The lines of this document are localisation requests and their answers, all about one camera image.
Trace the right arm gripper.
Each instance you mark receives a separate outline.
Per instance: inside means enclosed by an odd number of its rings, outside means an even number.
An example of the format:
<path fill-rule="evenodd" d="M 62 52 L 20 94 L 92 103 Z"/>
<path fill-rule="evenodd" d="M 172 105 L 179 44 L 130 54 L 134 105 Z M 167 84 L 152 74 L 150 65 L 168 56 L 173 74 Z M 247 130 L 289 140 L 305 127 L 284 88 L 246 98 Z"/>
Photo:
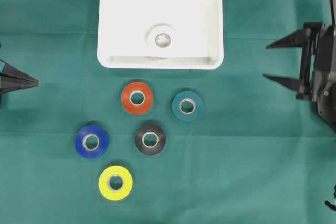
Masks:
<path fill-rule="evenodd" d="M 315 102 L 318 115 L 335 130 L 335 25 L 306 22 L 302 29 L 269 44 L 266 49 L 303 47 L 309 43 L 313 43 L 310 54 L 315 55 L 311 83 L 302 78 L 263 76 L 294 91 L 296 99 Z"/>

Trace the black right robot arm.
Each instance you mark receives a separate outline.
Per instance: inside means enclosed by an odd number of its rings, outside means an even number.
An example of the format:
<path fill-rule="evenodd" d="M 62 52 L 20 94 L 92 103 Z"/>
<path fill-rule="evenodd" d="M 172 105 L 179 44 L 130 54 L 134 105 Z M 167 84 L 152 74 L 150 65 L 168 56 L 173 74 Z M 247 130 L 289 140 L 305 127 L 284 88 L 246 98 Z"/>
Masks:
<path fill-rule="evenodd" d="M 317 104 L 318 115 L 335 130 L 335 0 L 329 0 L 332 24 L 306 22 L 303 28 L 268 45 L 274 48 L 301 48 L 299 78 L 264 74 L 292 90 L 296 99 Z"/>

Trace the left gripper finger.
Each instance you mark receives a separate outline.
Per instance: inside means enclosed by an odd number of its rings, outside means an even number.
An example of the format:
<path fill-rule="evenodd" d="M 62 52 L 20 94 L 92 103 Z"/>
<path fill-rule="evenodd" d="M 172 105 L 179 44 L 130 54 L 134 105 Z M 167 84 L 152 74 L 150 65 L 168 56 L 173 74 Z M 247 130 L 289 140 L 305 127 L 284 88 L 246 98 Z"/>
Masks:
<path fill-rule="evenodd" d="M 12 82 L 2 82 L 1 83 L 1 97 L 9 92 L 16 90 L 29 89 L 33 87 L 38 87 L 38 82 L 22 82 L 22 83 L 12 83 Z"/>
<path fill-rule="evenodd" d="M 21 72 L 17 68 L 13 67 L 12 65 L 8 64 L 4 60 L 0 60 L 1 62 L 1 76 L 2 77 L 10 77 L 14 79 L 20 79 L 20 80 L 25 80 L 25 81 L 31 81 L 38 83 L 39 81 L 30 75 Z"/>

